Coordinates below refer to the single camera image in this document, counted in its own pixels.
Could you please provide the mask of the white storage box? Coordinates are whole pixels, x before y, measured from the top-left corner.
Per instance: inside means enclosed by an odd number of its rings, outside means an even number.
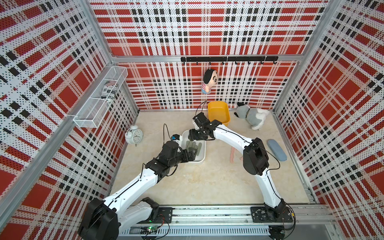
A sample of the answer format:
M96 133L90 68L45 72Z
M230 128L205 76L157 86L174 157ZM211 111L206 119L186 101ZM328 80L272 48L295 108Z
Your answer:
M202 163L206 157L206 142L205 141L190 141L189 130L183 132L181 136L181 148L195 150L195 160L192 163Z

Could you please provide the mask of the yellow storage box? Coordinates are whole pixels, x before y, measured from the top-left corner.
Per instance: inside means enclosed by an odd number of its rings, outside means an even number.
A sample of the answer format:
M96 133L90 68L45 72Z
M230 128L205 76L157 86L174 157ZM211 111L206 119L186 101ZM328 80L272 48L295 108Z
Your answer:
M210 122L217 120L227 127L231 120L228 104L222 101L209 102L208 118Z

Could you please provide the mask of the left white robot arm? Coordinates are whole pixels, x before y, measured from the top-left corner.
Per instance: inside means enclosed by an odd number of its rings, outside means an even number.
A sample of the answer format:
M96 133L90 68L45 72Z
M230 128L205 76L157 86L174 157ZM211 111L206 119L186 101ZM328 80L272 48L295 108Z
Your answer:
M145 191L180 163L192 162L197 149L182 149L176 141L166 142L159 155L143 166L141 173L116 193L91 200L83 214L78 234L83 240L115 240L119 234L142 221L157 220L159 205L151 198L133 205Z

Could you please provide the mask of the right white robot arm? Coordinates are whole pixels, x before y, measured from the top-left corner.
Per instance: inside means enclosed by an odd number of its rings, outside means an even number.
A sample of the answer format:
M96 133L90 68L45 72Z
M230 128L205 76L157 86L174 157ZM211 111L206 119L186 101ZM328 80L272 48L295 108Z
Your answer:
M269 169L268 151L259 138L244 137L217 120L209 121L204 113L193 117L195 128L189 130L189 140L221 140L243 155L243 167L256 181L263 195L266 213L271 220L287 221L293 218L284 199L279 195Z

